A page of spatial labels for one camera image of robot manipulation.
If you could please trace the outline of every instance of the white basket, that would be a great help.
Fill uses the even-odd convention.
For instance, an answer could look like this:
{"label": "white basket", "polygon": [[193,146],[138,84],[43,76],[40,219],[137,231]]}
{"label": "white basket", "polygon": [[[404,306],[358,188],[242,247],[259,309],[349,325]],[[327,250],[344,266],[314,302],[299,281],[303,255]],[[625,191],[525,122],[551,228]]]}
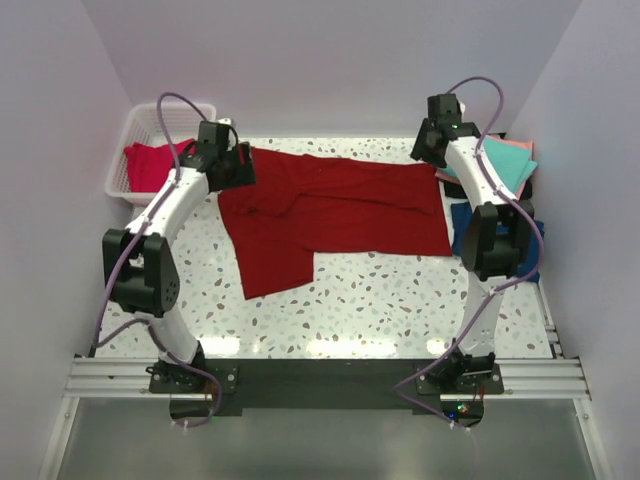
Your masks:
{"label": "white basket", "polygon": [[[207,103],[196,103],[196,105],[209,120],[215,120],[216,109],[213,105]],[[162,102],[162,113],[174,143],[198,136],[198,126],[202,119],[186,103]],[[111,197],[124,198],[133,205],[146,206],[151,202],[155,193],[131,193],[127,174],[127,157],[124,154],[124,149],[136,142],[151,147],[167,143],[162,130],[160,130],[155,103],[138,105],[129,113],[118,147],[113,155],[104,188],[107,195]]]}

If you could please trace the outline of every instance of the white speckled tabletop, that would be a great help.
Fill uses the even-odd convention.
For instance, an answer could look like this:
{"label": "white speckled tabletop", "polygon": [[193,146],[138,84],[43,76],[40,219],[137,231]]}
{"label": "white speckled tabletop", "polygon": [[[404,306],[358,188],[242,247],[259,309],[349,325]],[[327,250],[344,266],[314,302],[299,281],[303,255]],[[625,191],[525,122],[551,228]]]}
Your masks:
{"label": "white speckled tabletop", "polygon": [[[289,153],[413,162],[413,139],[249,141]],[[450,224],[448,200],[444,208]],[[313,284],[245,300],[215,195],[196,208],[172,250],[182,281],[178,304],[209,357],[432,358],[448,346],[462,321],[467,272],[456,257],[316,254]],[[129,318],[117,305],[109,305],[103,335]],[[156,355],[140,326],[96,352],[97,357]],[[537,285],[522,284],[505,294],[496,355],[551,358]]]}

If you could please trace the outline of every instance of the white wall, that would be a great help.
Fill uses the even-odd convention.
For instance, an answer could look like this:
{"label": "white wall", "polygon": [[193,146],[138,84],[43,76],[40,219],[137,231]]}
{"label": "white wall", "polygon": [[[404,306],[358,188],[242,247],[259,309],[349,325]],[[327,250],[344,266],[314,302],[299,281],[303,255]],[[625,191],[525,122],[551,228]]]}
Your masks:
{"label": "white wall", "polygon": [[640,3],[584,0],[510,129],[540,161],[544,281],[620,478],[640,472]]}
{"label": "white wall", "polygon": [[[504,85],[511,125],[580,0],[83,2],[134,103],[179,90],[245,135],[413,135],[470,75]],[[493,92],[464,95],[484,124]]]}
{"label": "white wall", "polygon": [[78,0],[0,15],[0,478],[36,478],[102,290],[101,192],[129,100]]}

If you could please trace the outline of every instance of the red fabric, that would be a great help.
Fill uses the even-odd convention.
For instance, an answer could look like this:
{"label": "red fabric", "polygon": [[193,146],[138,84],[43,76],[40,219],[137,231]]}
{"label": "red fabric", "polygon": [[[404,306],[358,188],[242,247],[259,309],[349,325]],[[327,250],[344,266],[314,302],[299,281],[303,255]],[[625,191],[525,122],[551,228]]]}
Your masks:
{"label": "red fabric", "polygon": [[[189,142],[193,142],[193,139],[176,144],[178,153],[182,153]],[[127,156],[127,174],[131,191],[159,192],[173,167],[173,155],[169,145],[149,147],[134,143],[124,149],[124,154]]]}
{"label": "red fabric", "polygon": [[218,196],[245,298],[312,282],[314,252],[451,255],[433,167],[252,155],[258,183]]}

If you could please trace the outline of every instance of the white arm segment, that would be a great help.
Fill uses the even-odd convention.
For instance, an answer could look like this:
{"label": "white arm segment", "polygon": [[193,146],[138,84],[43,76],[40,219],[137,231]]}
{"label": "white arm segment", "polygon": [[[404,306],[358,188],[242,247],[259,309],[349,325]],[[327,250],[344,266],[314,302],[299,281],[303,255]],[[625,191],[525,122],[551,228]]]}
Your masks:
{"label": "white arm segment", "polygon": [[[135,235],[140,230],[142,222],[147,218],[149,211],[174,182],[173,175],[174,171],[171,170],[169,178],[167,178],[160,192],[153,198],[144,212],[127,225],[126,228],[132,234]],[[180,182],[156,212],[152,223],[145,230],[144,236],[148,237],[153,233],[158,233],[161,237],[167,239],[169,246],[173,245],[184,222],[189,218],[193,209],[202,203],[208,194],[207,176],[194,168],[181,167]]]}
{"label": "white arm segment", "polygon": [[[467,194],[469,202],[471,202],[472,210],[478,205],[484,205],[485,203],[503,205],[506,202],[493,192],[491,185],[489,185],[489,182],[487,182],[487,179],[482,174],[482,170],[480,170],[478,166],[478,161],[474,156],[477,143],[478,139],[475,137],[462,137],[453,142],[449,142],[445,152],[447,165],[456,172],[458,180],[460,180],[460,184],[464,189],[464,193]],[[513,200],[517,200],[515,195],[513,195],[505,184],[502,183],[502,180],[500,180],[493,165],[491,165],[491,162],[489,162],[487,158],[484,147],[480,148],[480,153],[487,172],[489,172],[489,176],[496,184],[496,187]]]}
{"label": "white arm segment", "polygon": [[[149,211],[174,182],[174,173],[173,170],[169,172],[169,178],[160,192],[153,198],[144,212],[126,227],[132,234],[140,230],[142,222],[147,218]],[[209,194],[209,185],[204,173],[200,173],[194,168],[184,167],[182,167],[180,173],[180,182],[177,187],[165,199],[160,209],[155,213],[152,223],[143,234],[144,237],[148,237],[157,233],[166,238],[170,246],[193,209]],[[143,312],[136,312],[134,317],[148,320],[156,337],[167,351],[183,362],[191,363],[198,348],[198,341],[184,323],[177,304],[166,312],[162,318]],[[158,356],[167,363],[175,363],[161,351],[158,352]]]}
{"label": "white arm segment", "polygon": [[[505,200],[494,193],[478,166],[478,161],[474,156],[477,143],[478,139],[475,137],[462,137],[456,141],[449,142],[445,153],[447,165],[456,172],[462,188],[469,198],[472,210],[485,203],[503,205],[506,203]],[[487,172],[496,187],[502,193],[517,200],[515,195],[500,180],[493,165],[489,162],[484,148],[480,148],[480,153]],[[493,288],[503,284],[505,280],[505,277],[491,277],[487,281],[481,282],[475,273],[469,272],[469,292],[462,326],[460,327],[461,332],[467,327],[485,297],[492,292]],[[497,293],[482,311],[467,336],[460,343],[460,350],[463,354],[483,357],[495,352],[495,331],[503,297],[504,292]]]}

